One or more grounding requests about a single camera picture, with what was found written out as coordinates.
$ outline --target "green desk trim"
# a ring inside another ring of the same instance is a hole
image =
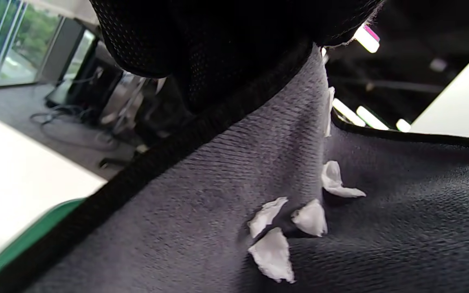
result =
[[[0,269],[5,267],[5,265],[13,261],[19,254],[43,237],[83,201],[84,199],[76,199],[63,202],[46,212],[43,217],[32,224],[30,228],[0,253]]]

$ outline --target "dark ceiling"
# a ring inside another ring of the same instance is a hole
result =
[[[339,100],[365,106],[389,128],[413,122],[469,63],[469,1],[389,0],[370,27],[379,50],[357,41],[328,50],[327,74]],[[430,67],[436,59],[446,64],[441,72]]]

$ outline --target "chair leg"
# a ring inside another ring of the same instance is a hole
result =
[[[99,162],[99,168],[106,169],[106,168],[108,168],[109,165],[115,165],[117,167],[126,167],[129,164],[130,164],[130,161],[120,160],[120,159],[117,159],[117,158],[106,157],[106,158],[103,158]]]

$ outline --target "office chair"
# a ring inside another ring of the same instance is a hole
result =
[[[134,132],[143,144],[136,147],[133,159],[175,132],[192,117],[184,107],[173,77],[165,78],[164,81],[149,80],[141,92],[143,100],[134,117]],[[106,157],[99,162],[99,168],[110,165],[125,167],[129,163],[128,160]]]

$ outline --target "white desk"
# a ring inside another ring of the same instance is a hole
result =
[[[0,252],[53,206],[105,182],[0,122]]]
[[[413,122],[410,132],[469,137],[469,64]]]

